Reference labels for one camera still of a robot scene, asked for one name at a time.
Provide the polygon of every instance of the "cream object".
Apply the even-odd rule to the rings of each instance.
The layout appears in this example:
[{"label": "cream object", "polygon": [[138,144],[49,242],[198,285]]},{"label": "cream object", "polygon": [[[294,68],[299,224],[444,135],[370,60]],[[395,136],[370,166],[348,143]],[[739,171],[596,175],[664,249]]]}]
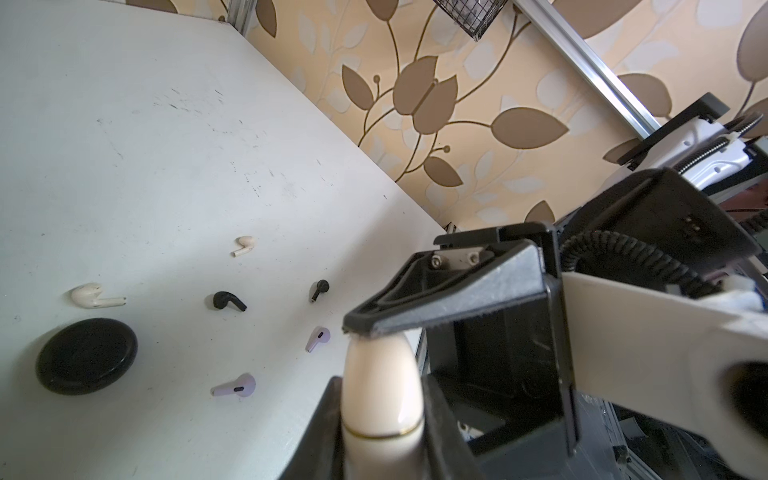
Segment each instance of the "cream object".
[{"label": "cream object", "polygon": [[243,246],[243,248],[239,250],[235,250],[232,252],[232,257],[239,257],[240,255],[243,255],[244,253],[248,253],[256,246],[256,239],[254,239],[250,235],[246,235],[245,237],[240,237],[237,239],[237,242]]},{"label": "cream object", "polygon": [[350,478],[421,478],[424,398],[405,335],[352,337],[341,417]]},{"label": "cream object", "polygon": [[126,298],[104,298],[100,299],[101,285],[98,283],[86,283],[83,286],[72,290],[72,301],[83,308],[105,308],[108,306],[125,305]]}]

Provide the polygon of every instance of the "screw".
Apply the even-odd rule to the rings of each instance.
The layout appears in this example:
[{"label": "screw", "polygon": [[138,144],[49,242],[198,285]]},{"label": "screw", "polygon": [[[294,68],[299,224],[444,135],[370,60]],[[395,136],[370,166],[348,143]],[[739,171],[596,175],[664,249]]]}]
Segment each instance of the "screw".
[{"label": "screw", "polygon": [[219,310],[223,309],[229,302],[232,302],[235,304],[235,306],[240,309],[240,312],[244,312],[247,306],[245,306],[245,303],[240,301],[239,298],[237,298],[234,294],[229,292],[216,292],[214,294],[214,306],[218,308]]},{"label": "screw", "polygon": [[467,253],[467,261],[470,265],[477,265],[480,263],[480,253],[478,252],[469,252]]},{"label": "screw", "polygon": [[442,257],[439,255],[432,255],[432,258],[429,259],[429,265],[434,269],[440,268],[442,266]]},{"label": "screw", "polygon": [[315,288],[315,294],[312,295],[312,302],[317,301],[317,297],[320,296],[321,293],[325,293],[330,289],[330,284],[328,283],[328,280],[318,280],[317,281],[317,288]]}]

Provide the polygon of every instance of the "purple earbud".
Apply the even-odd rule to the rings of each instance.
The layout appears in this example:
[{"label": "purple earbud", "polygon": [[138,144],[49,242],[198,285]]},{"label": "purple earbud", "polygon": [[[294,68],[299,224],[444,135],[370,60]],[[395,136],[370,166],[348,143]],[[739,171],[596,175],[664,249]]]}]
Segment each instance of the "purple earbud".
[{"label": "purple earbud", "polygon": [[210,394],[213,396],[232,395],[236,393],[239,396],[250,396],[256,390],[256,380],[249,374],[244,373],[237,377],[234,382],[224,383],[213,387]]},{"label": "purple earbud", "polygon": [[312,331],[309,342],[306,343],[306,351],[312,352],[318,343],[328,343],[331,340],[331,332],[324,326],[318,326]]}]

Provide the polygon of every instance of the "brown leaf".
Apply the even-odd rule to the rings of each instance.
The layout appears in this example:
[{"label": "brown leaf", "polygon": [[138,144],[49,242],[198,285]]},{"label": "brown leaf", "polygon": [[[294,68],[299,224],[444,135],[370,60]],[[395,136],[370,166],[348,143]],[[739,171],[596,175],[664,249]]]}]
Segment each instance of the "brown leaf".
[{"label": "brown leaf", "polygon": [[398,0],[366,0],[371,12],[382,22],[389,22],[397,10]]},{"label": "brown leaf", "polygon": [[557,118],[535,108],[504,110],[491,124],[496,140],[512,148],[539,148],[565,135],[568,127]]},{"label": "brown leaf", "polygon": [[435,80],[437,57],[421,57],[407,65],[395,80],[392,103],[401,115],[412,115]]},{"label": "brown leaf", "polygon": [[151,8],[161,12],[178,13],[176,6],[170,0],[126,0],[126,5],[134,7]]},{"label": "brown leaf", "polygon": [[547,201],[542,200],[531,208],[531,211],[525,216],[525,221],[554,223],[554,213]]},{"label": "brown leaf", "polygon": [[552,6],[582,38],[590,38],[625,16],[641,0],[554,0]]},{"label": "brown leaf", "polygon": [[443,187],[458,187],[464,183],[456,170],[440,157],[427,157],[424,160],[424,171],[433,182]]},{"label": "brown leaf", "polygon": [[[743,114],[748,115],[756,111],[759,111],[760,113],[768,117],[768,98],[764,98],[763,100],[747,108]],[[759,124],[755,125],[755,127],[752,130],[748,131],[744,135],[744,137],[755,138],[755,137],[760,137],[762,135],[768,135],[768,121],[766,121],[765,118],[761,120]]]},{"label": "brown leaf", "polygon": [[434,134],[448,123],[456,106],[458,81],[456,75],[441,81],[429,91],[413,114],[413,128],[422,135]]},{"label": "brown leaf", "polygon": [[645,73],[630,73],[619,75],[619,80],[654,117],[666,117],[672,112],[670,92],[658,78]]},{"label": "brown leaf", "polygon": [[277,14],[272,0],[258,0],[256,2],[256,18],[259,19],[261,28],[266,33],[272,35],[272,38],[277,37]]},{"label": "brown leaf", "polygon": [[639,144],[640,141],[637,138],[627,140],[623,144],[616,145],[615,147],[611,148],[605,155],[603,155],[603,160],[611,162],[612,164],[617,164],[619,159],[621,159],[624,154]]},{"label": "brown leaf", "polygon": [[736,63],[744,80],[757,83],[768,78],[768,3],[763,4],[744,29]]},{"label": "brown leaf", "polygon": [[342,65],[341,67],[341,81],[344,84],[344,90],[346,96],[363,110],[370,110],[373,106],[373,92],[365,80],[362,79],[356,71]]}]

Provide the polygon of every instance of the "wire mesh basket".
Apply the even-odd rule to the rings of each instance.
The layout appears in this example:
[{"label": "wire mesh basket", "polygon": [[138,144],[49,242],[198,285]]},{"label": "wire mesh basket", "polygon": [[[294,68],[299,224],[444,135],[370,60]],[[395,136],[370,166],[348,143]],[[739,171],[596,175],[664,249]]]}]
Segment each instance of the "wire mesh basket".
[{"label": "wire mesh basket", "polygon": [[435,0],[435,3],[477,41],[507,0]]}]

